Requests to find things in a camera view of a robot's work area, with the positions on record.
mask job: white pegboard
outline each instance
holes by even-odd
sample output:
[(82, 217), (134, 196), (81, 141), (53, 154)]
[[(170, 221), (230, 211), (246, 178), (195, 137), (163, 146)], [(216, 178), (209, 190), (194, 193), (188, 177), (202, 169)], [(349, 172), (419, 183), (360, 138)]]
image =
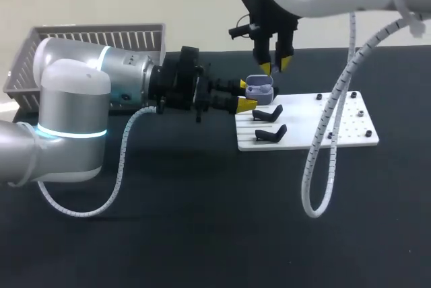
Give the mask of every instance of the white pegboard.
[[(357, 97), (351, 98), (351, 92), (347, 95), (343, 118), (339, 131), (338, 147), (366, 147), (378, 144), (378, 135), (366, 109), (360, 92)], [(272, 113), (282, 104), (283, 113), (275, 123), (253, 121), (252, 112), (237, 114), (236, 134), (238, 148), (241, 151), (271, 151), (271, 150), (295, 150), (308, 149), (316, 132), (323, 109), (330, 93), (322, 94), (321, 101), (316, 100), (317, 94), (280, 95), (270, 106), (258, 106), (257, 110)], [(364, 116), (359, 117), (359, 111), (364, 111)], [(328, 134), (333, 130), (335, 113), (328, 124), (327, 134), (322, 142), (322, 148), (331, 146)], [(276, 133), (281, 125), (286, 124), (288, 131), (279, 143), (256, 141), (255, 131), (264, 130)], [(371, 137), (366, 137), (366, 131), (372, 131)]]

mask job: basket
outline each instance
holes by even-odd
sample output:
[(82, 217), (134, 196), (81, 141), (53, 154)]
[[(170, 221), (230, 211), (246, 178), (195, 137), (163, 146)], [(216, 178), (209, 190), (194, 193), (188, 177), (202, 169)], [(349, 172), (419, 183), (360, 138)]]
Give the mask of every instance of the basket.
[[(121, 49), (149, 52), (153, 62), (162, 65), (166, 55), (164, 24), (130, 24), (107, 26), (43, 26), (30, 30), (13, 60), (3, 92), (14, 99), (24, 112), (39, 111), (40, 90), (33, 78), (34, 53), (48, 37), (80, 40)], [(111, 104), (111, 110), (132, 109)]]

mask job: black table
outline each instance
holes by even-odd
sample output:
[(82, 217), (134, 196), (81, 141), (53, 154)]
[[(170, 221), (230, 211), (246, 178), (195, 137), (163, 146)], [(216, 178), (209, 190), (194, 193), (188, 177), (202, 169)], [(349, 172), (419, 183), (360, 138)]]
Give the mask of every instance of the black table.
[[(241, 153), (224, 112), (201, 125), (191, 113), (152, 114), (131, 131), (124, 187), (103, 217), (60, 215), (36, 185), (1, 188), (0, 287), (429, 287), (430, 53), (380, 48), (360, 69), (352, 88), (366, 100), (380, 145), (339, 150), (320, 219), (309, 219), (300, 201), (306, 151)], [(329, 91), (346, 56), (298, 51), (276, 78), (281, 93)], [(248, 52), (201, 58), (220, 77), (258, 73)], [(109, 197), (127, 120), (110, 117), (97, 179), (51, 184), (55, 199), (87, 211)], [(323, 151), (314, 203), (327, 158)]]

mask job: wall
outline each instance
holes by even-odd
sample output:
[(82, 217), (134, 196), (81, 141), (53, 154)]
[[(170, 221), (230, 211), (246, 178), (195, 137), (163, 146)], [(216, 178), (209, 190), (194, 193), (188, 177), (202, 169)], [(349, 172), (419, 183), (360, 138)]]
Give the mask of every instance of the wall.
[[(201, 50), (250, 50), (249, 40), (232, 41), (227, 33), (245, 13), (240, 0), (0, 0), (0, 84), (13, 54), (34, 25), (165, 22), (168, 50), (182, 45)], [(359, 14), (359, 43), (396, 17), (395, 13)], [(384, 45), (430, 44), (430, 33), (423, 40), (414, 40), (404, 31)], [(295, 37), (296, 48), (345, 47), (347, 42), (346, 15), (303, 19)]]

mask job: black bracket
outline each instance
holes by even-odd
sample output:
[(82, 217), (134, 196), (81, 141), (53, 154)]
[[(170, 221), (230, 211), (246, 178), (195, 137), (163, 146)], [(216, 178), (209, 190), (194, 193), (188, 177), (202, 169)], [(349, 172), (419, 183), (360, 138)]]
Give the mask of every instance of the black bracket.
[(272, 112), (272, 114), (254, 110), (253, 111), (253, 120), (254, 121), (260, 120), (260, 121), (274, 123), (279, 118), (279, 116), (281, 115), (282, 112), (283, 112), (283, 106), (282, 105), (277, 106), (277, 108), (274, 110), (274, 112)]
[(256, 130), (256, 141), (268, 141), (272, 143), (279, 143), (284, 135), (287, 133), (288, 128), (283, 124), (277, 133), (270, 133), (264, 130)]

